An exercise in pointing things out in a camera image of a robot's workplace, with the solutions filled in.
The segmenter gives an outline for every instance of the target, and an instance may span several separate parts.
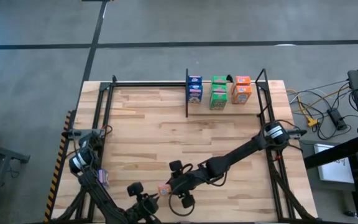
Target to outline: green cereal box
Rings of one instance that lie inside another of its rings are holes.
[[[227,93],[212,93],[209,102],[210,110],[223,110],[227,102]]]
[[[227,86],[226,85],[211,85],[211,94],[212,93],[227,93]]]
[[[212,84],[226,85],[226,83],[227,81],[225,76],[218,76],[218,75],[212,76]]]

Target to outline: concrete floor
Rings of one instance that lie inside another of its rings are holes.
[[[90,43],[100,5],[0,0],[0,44]],[[108,4],[99,43],[357,39],[358,0],[116,0]],[[21,172],[17,179],[7,175],[0,223],[43,219],[60,131],[67,110],[76,106],[88,52],[0,50],[0,145],[31,155],[27,165],[13,164]],[[181,80],[185,68],[205,79],[229,73],[255,78],[266,68],[269,79],[303,90],[345,80],[348,70],[358,68],[358,45],[98,49],[89,79],[115,74],[119,80]],[[340,112],[355,114],[346,99]],[[304,117],[294,118],[306,128]],[[358,127],[355,118],[347,122]],[[333,130],[324,125],[326,133]],[[355,137],[355,128],[330,141]],[[342,215],[352,206],[342,199],[349,192],[313,189],[313,195],[321,218],[358,223]]]

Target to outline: wooden tabletop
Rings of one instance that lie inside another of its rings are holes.
[[[92,127],[99,84],[84,82],[75,118],[76,129]],[[284,82],[269,81],[269,86],[275,118],[293,122]],[[135,203],[135,198],[129,197],[126,190],[133,182],[141,181],[145,192],[157,193],[157,186],[170,177],[169,162],[179,159],[183,164],[196,166],[212,156],[228,153],[259,132],[260,123],[255,115],[259,106],[252,103],[255,99],[250,98],[251,103],[243,105],[252,107],[246,114],[189,114],[188,118],[185,117],[184,99],[184,87],[114,88],[109,117],[113,131],[106,138],[102,167],[109,172],[110,187],[107,191],[119,207],[127,209]],[[99,124],[103,113],[101,110]],[[288,147],[283,157],[291,191],[307,211],[316,216],[301,152]],[[52,218],[65,211],[79,189],[76,177],[70,174],[67,159]],[[161,197],[158,201],[160,209],[156,216],[162,222],[277,221],[264,151],[234,164],[223,187],[204,184],[191,193],[196,207],[190,216],[174,215],[168,207],[168,197]],[[282,191],[280,198],[287,217]],[[173,206],[180,213],[186,212],[177,197],[173,198]],[[98,209],[94,221],[104,221]]]

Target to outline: blue cereal box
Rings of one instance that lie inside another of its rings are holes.
[[[190,85],[189,86],[189,103],[201,103],[203,97],[202,85]]]
[[[189,85],[202,85],[203,77],[201,76],[189,76]]]

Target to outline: power strip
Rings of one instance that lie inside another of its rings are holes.
[[[347,128],[345,121],[342,119],[342,116],[337,109],[327,110],[327,113],[338,131]]]

